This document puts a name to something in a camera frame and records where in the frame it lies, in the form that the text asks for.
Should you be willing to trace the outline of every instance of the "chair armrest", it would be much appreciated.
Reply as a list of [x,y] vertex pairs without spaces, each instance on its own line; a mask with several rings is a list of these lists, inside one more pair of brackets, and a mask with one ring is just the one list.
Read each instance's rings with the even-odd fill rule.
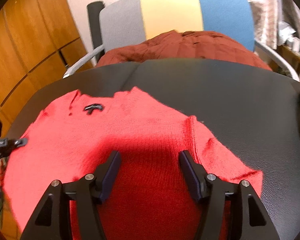
[[63,75],[63,78],[73,75],[79,68],[81,68],[85,63],[95,57],[98,53],[100,53],[104,49],[103,45],[95,48],[92,52],[88,53],[81,59],[79,59],[76,63],[74,63],[71,67]]
[[255,46],[260,48],[263,52],[265,52],[283,70],[289,71],[294,80],[300,82],[300,78],[297,72],[294,70],[294,68],[277,52],[275,52],[273,49],[271,49],[265,44],[260,43],[257,40],[255,40]]
[[87,5],[89,26],[92,38],[93,48],[102,45],[102,36],[99,22],[101,10],[105,7],[102,1],[92,2]]

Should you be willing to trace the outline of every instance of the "gray fabric panel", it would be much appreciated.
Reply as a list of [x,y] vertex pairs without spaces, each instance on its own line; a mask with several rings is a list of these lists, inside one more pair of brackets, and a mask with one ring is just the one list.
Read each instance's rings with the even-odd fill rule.
[[100,12],[100,28],[105,51],[146,40],[140,0],[119,0]]

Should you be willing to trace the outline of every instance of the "black table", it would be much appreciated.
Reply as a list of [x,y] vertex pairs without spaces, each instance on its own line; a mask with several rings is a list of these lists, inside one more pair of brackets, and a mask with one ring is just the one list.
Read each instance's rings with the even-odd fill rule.
[[245,164],[264,172],[262,201],[281,240],[300,231],[300,83],[217,60],[129,62],[77,73],[38,91],[8,137],[20,137],[52,100],[75,89],[112,97],[137,86],[165,105],[195,115]]

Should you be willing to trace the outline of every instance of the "blue fabric panel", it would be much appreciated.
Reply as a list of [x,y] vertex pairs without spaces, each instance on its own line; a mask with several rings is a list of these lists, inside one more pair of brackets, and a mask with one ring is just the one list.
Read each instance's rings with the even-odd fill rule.
[[199,0],[203,29],[225,34],[254,50],[254,21],[247,0]]

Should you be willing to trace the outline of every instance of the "red sweater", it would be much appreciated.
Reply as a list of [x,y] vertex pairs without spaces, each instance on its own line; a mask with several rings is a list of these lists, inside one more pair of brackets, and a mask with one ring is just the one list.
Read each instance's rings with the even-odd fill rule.
[[[83,111],[102,104],[103,111]],[[262,172],[245,166],[195,116],[162,105],[138,88],[113,98],[79,91],[54,100],[23,137],[25,147],[9,159],[4,190],[23,230],[52,180],[76,181],[106,161],[112,150],[122,164],[110,198],[98,206],[108,240],[191,240],[201,207],[190,198],[178,164],[189,150],[208,173],[238,183],[248,180],[260,196]],[[80,239],[71,202],[74,239]]]

